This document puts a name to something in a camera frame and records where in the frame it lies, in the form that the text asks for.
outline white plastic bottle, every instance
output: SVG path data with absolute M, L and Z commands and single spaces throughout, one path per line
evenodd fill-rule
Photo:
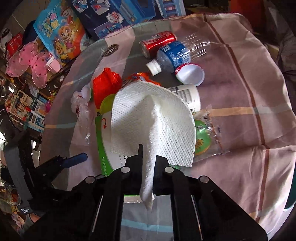
M 156 75 L 165 70 L 173 73 L 182 64 L 190 63 L 197 57 L 207 53 L 210 45 L 209 40 L 192 34 L 185 38 L 183 42 L 174 41 L 157 51 L 156 59 L 146 64 L 152 75 Z

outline circular logo sticker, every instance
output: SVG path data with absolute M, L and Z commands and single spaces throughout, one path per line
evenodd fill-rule
M 106 51 L 103 53 L 103 57 L 107 57 L 110 56 L 111 54 L 113 54 L 117 49 L 119 49 L 119 45 L 118 44 L 112 44 L 111 46 L 109 46 Z

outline checkered cloth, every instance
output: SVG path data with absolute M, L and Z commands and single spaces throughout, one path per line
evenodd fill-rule
M 142 23 L 88 47 L 72 65 L 46 116 L 40 163 L 55 155 L 88 154 L 86 162 L 64 170 L 55 180 L 62 189 L 71 190 L 86 176 L 100 173 L 95 125 L 93 139 L 87 145 L 77 131 L 70 98 L 105 67 L 122 77 L 147 71 L 148 60 L 140 52 L 139 41 L 165 30 L 179 39 L 197 31 L 212 42 L 210 53 L 194 60 L 205 70 L 198 91 L 202 108 L 212 106 L 214 124 L 222 131 L 221 143 L 230 150 L 193 164 L 186 174 L 209 176 L 269 232 L 283 211 L 291 187 L 296 118 L 282 73 L 239 14 L 195 14 Z M 119 49 L 103 57 L 112 44 L 118 44 Z M 164 87 L 180 85 L 165 72 L 153 79 Z M 157 197 L 152 212 L 141 203 L 124 205 L 122 240 L 172 240 L 172 231 L 169 197 Z

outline blue toy box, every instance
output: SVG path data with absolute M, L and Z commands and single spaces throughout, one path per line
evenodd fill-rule
M 185 15 L 182 0 L 67 0 L 94 40 L 122 27 Z

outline cartoon dog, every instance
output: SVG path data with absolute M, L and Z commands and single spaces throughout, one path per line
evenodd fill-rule
M 71 28 L 68 25 L 60 27 L 59 35 L 62 39 L 62 42 L 65 44 L 67 51 L 73 52 L 75 50 L 75 46 L 73 45 L 74 34 Z
M 70 7 L 67 7 L 66 9 L 62 10 L 61 16 L 66 18 L 62 19 L 62 22 L 66 22 L 67 24 L 73 24 L 73 11 Z
M 67 49 L 66 45 L 59 42 L 58 38 L 55 38 L 52 41 L 52 44 L 54 46 L 54 49 L 56 50 L 57 54 L 60 56 L 61 59 L 67 59 L 68 55 L 67 53 L 71 53 L 74 51 L 73 48 Z

